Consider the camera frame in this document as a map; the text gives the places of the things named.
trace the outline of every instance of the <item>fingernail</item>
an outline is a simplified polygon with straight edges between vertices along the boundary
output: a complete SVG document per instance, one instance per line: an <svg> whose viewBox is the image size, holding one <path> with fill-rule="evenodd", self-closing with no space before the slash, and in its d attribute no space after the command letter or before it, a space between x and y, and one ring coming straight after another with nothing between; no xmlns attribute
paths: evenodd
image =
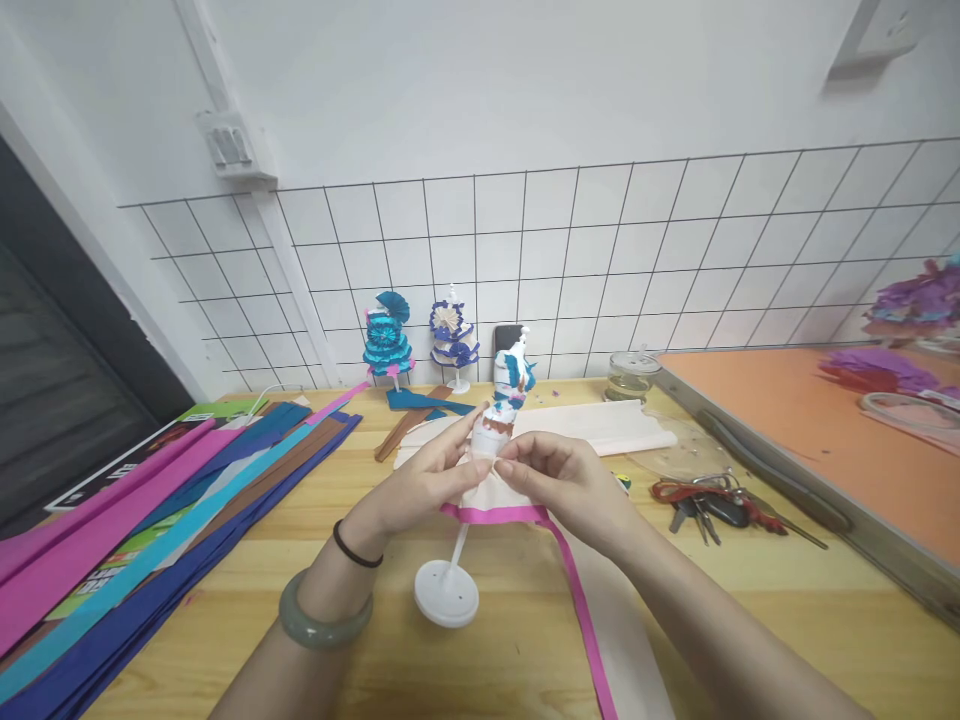
<svg viewBox="0 0 960 720"><path fill-rule="evenodd" d="M497 460L494 467L504 480L513 477L513 463L509 460Z"/></svg>

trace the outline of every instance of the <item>wooden table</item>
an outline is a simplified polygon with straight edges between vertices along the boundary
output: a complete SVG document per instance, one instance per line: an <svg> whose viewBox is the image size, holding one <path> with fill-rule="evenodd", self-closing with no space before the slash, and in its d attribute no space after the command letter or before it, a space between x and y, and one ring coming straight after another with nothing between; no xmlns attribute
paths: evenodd
<svg viewBox="0 0 960 720"><path fill-rule="evenodd" d="M603 385L544 381L527 407L597 402ZM314 408L338 394L306 393ZM480 384L464 399L481 402L490 394L491 386ZM659 390L650 395L649 407L692 422ZM364 416L357 430L195 588L86 718L207 716L276 617L287 580L310 563L333 523L391 471L392 456L382 465L373 460L374 448L399 417L388 410L384 390L367 390L346 410ZM656 478L623 456L604 461L632 478L637 507L668 534L672 509L646 491ZM737 472L744 485L830 550L797 536L722 524L722 548L705 548L690 524L677 536L668 534L671 540L878 717L957 717L960 637L842 541L791 512L743 468ZM425 561L446 558L455 535L453 520L438 514L391 543L377 580L377 611L356 647L337 717L599 717L566 575L549 532L527 525L472 528L462 563L480 587L476 620L453 631L420 614L414 575ZM710 717L706 697L649 614L646 626L677 717Z"/></svg>

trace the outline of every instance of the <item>black hair tie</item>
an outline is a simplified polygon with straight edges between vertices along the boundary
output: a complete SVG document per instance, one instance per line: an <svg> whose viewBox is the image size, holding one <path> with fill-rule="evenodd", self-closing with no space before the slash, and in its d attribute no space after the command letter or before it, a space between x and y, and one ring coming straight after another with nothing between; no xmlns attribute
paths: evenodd
<svg viewBox="0 0 960 720"><path fill-rule="evenodd" d="M383 555L376 560L364 560L362 557L353 552L353 550L347 547L346 543L343 542L343 538L340 537L340 523L342 522L342 519L337 520L336 524L333 526L333 539L336 541L337 547L339 547L343 554L353 560L353 562L355 562L357 565L371 569L380 567L380 564L383 562Z"/></svg>

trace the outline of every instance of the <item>glass jar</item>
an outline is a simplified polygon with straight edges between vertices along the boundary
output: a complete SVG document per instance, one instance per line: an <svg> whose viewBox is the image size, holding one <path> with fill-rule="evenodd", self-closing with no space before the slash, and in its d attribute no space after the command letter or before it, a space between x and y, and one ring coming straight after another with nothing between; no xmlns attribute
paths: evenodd
<svg viewBox="0 0 960 720"><path fill-rule="evenodd" d="M642 352L616 352L610 356L607 387L604 400L647 401L654 376L660 372L660 363L652 355Z"/></svg>

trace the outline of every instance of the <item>jade bangle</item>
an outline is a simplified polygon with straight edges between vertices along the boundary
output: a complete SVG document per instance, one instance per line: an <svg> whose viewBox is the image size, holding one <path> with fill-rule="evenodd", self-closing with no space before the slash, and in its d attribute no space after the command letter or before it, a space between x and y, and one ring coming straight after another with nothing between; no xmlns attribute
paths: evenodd
<svg viewBox="0 0 960 720"><path fill-rule="evenodd" d="M356 639L373 615L373 593L356 615L338 623L322 623L309 617L297 602L297 590L306 574L301 570L280 595L280 624L287 636L308 650L338 648Z"/></svg>

